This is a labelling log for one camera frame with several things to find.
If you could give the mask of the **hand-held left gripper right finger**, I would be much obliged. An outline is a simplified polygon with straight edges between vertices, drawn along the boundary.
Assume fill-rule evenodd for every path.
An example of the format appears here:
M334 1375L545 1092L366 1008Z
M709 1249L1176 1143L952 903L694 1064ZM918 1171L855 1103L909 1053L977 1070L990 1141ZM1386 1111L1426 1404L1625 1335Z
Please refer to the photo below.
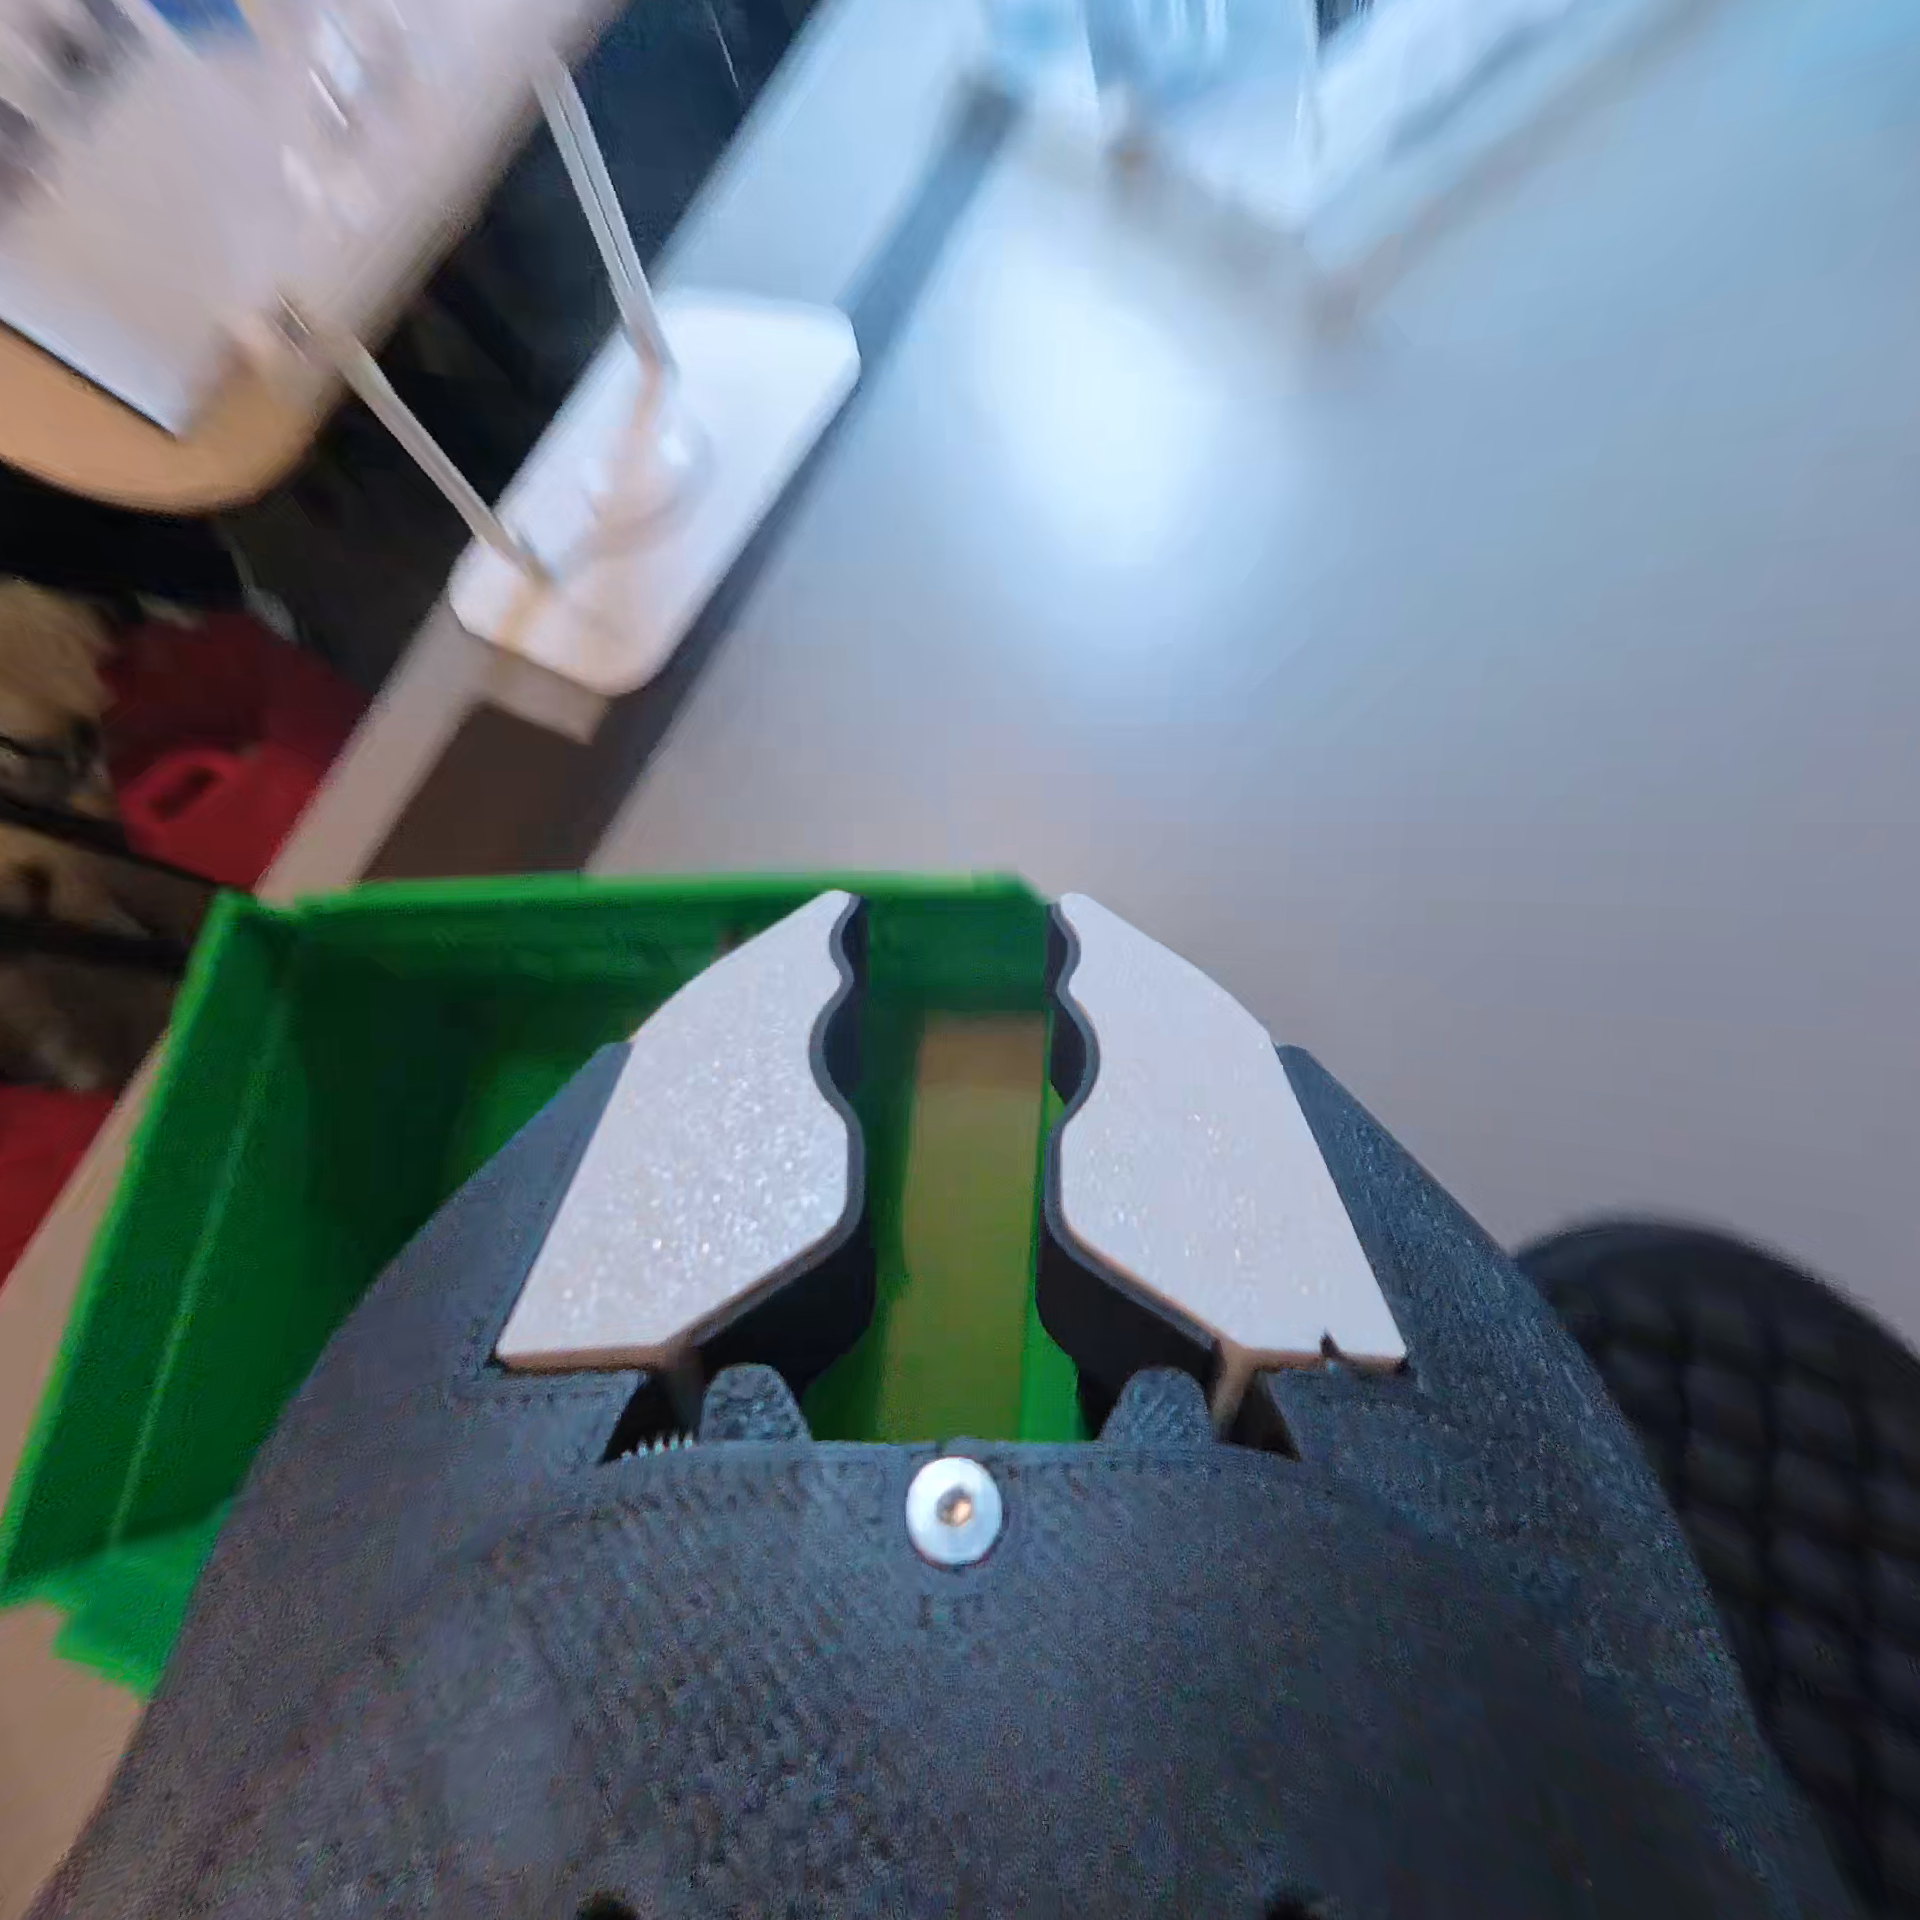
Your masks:
M1089 1429L1171 1371L1214 1429L1262 1375L1408 1369L1281 1044L1211 973L1087 894L1047 913L1035 1302Z

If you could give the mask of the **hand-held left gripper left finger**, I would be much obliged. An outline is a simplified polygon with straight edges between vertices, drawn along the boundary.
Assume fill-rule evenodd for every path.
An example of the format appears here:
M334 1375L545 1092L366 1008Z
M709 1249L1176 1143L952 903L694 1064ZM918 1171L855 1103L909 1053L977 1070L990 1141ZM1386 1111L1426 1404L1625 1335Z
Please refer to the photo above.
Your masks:
M823 891L627 1043L495 1358L518 1374L829 1374L877 1310L854 1108L867 905Z

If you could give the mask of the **green plastic bin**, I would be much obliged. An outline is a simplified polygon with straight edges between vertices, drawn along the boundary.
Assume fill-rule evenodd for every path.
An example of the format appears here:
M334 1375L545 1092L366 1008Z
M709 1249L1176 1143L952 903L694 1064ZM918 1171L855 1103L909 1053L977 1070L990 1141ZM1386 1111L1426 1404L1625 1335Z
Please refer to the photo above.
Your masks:
M1033 1305L1047 910L1019 878L719 873L224 896L6 1509L6 1607L149 1697L330 1335L591 1055L822 891L867 903L855 1111L878 1308L808 1397L854 1443L1089 1435Z

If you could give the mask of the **clear plastic bin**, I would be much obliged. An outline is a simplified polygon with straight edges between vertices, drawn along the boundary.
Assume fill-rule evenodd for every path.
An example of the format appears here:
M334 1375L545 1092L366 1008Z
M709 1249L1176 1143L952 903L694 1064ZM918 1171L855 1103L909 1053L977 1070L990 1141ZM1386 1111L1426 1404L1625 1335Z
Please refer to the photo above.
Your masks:
M981 80L1121 192L1360 303L1699 4L967 4Z

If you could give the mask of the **black pouch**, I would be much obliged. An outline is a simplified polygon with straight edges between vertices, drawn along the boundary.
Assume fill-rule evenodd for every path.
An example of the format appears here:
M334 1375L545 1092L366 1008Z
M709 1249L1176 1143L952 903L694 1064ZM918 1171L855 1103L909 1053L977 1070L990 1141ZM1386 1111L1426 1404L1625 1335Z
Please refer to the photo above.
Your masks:
M1518 1252L1656 1470L1745 1688L1870 1915L1919 1915L1919 1360L1723 1231Z

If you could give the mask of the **wooden instruction board stand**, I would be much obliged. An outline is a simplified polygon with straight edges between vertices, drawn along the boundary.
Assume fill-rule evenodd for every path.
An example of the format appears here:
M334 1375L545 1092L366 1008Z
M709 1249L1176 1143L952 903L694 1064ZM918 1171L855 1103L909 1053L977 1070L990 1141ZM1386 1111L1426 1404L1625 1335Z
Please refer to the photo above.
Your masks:
M601 141L569 76L616 4L499 4L493 80L384 278L344 308L282 300L203 413L170 436L6 328L6 465L97 508L203 519L277 489L341 391L462 517L454 611L499 667L607 699L650 680L713 598L858 383L825 303L648 284ZM618 328L496 504L379 373L378 342L469 227L534 112L546 120L616 294Z

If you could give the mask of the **printed instruction sheet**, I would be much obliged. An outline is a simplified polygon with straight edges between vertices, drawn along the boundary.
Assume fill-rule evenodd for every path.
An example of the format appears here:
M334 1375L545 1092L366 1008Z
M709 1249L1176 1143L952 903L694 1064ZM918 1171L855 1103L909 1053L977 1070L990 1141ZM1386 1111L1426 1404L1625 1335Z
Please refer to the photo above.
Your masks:
M3 6L3 319L182 436L438 193L499 4Z

